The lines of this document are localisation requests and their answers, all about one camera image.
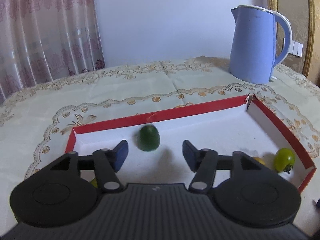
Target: kettle spout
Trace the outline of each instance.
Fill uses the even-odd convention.
[[[238,17],[238,7],[231,9],[232,15],[235,19],[235,22],[237,22],[237,17]]]

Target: metal pivot screw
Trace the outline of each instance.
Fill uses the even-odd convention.
[[[208,185],[205,182],[202,181],[196,181],[191,184],[191,187],[197,190],[204,190]]]
[[[109,182],[106,182],[103,186],[105,189],[115,190],[120,187],[120,184],[115,181],[109,181]]]

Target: blue electric kettle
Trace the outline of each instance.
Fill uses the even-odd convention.
[[[236,21],[229,71],[236,78],[255,83],[269,82],[273,68],[289,53],[290,22],[276,11],[259,6],[239,5],[231,10]],[[276,23],[285,34],[282,52],[276,57]]]

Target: red box edge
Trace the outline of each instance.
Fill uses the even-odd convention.
[[[76,133],[74,131],[74,128],[72,128],[71,133],[69,135],[68,142],[67,142],[65,153],[73,151],[75,144],[76,144]]]
[[[314,168],[308,173],[308,175],[302,181],[301,185],[298,188],[299,193],[301,193],[306,188],[306,186],[308,185],[308,183],[312,179],[313,175],[315,174],[316,170],[317,170],[317,168],[316,168],[316,166],[314,166]]]
[[[171,108],[166,110],[160,110],[151,113],[132,115],[128,117],[122,117],[112,120],[106,120],[96,123],[91,123],[83,126],[78,126],[74,128],[77,134],[96,132],[102,130],[110,130],[120,127],[128,127],[133,125],[153,123],[165,120],[171,120],[196,114],[204,114],[208,112],[219,111],[223,109],[228,109],[232,107],[237,107],[245,104],[247,102],[248,95],[225,98],[216,101],[210,101],[200,104],[195,104],[191,106]]]
[[[277,127],[277,129],[282,133],[285,139],[292,146],[299,159],[302,161],[303,166],[308,169],[312,166],[315,166],[310,155],[299,142],[299,140],[294,136],[294,134],[287,128],[287,126],[269,109],[267,108],[260,100],[255,96],[253,97],[252,103],[254,103],[259,109],[269,118],[269,120]]]
[[[110,130],[110,129],[120,128],[120,127],[128,127],[132,125],[159,122],[159,121],[171,120],[171,119],[186,117],[186,116],[195,115],[195,114],[204,114],[208,112],[219,111],[222,109],[228,109],[231,107],[237,107],[237,106],[243,105],[247,102],[246,100],[247,97],[248,95],[243,95],[239,97],[210,101],[210,102],[195,104],[195,105],[186,106],[186,107],[171,108],[171,109],[160,110],[160,111],[151,112],[151,113],[145,113],[140,115],[133,115],[133,116],[122,117],[122,118],[117,118],[112,120],[106,120],[102,122],[96,122],[96,123],[87,124],[84,126],[78,126],[71,130],[71,134],[69,135],[65,152],[69,152],[73,150],[76,143],[76,133],[82,134],[82,133],[88,133],[93,131]],[[304,167],[306,169],[312,166],[314,167],[308,173],[308,175],[305,177],[305,179],[299,186],[298,191],[301,193],[306,188],[306,186],[308,185],[308,183],[310,182],[310,180],[312,179],[313,175],[316,172],[316,167],[314,162],[312,161],[311,157],[309,156],[305,148],[302,146],[302,144],[294,136],[294,134],[290,132],[290,130],[286,127],[286,125],[283,122],[281,122],[281,120],[270,109],[268,109],[261,101],[259,101],[255,95],[253,95],[252,103],[254,103],[269,118],[269,120],[278,128],[278,130],[282,133],[282,135],[284,135],[286,140],[290,143],[292,148],[297,153],[298,157],[301,159]]]

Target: kettle handle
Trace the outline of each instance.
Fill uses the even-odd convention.
[[[282,61],[284,61],[284,59],[287,57],[287,55],[289,54],[289,49],[290,49],[290,43],[292,40],[292,29],[291,29],[291,25],[289,20],[284,17],[282,14],[276,12],[276,11],[271,11],[276,18],[276,22],[280,23],[280,25],[282,26],[283,30],[284,30],[284,46],[283,49],[280,53],[280,55],[278,57],[276,57],[276,60],[273,64],[273,67],[279,63],[281,63]]]

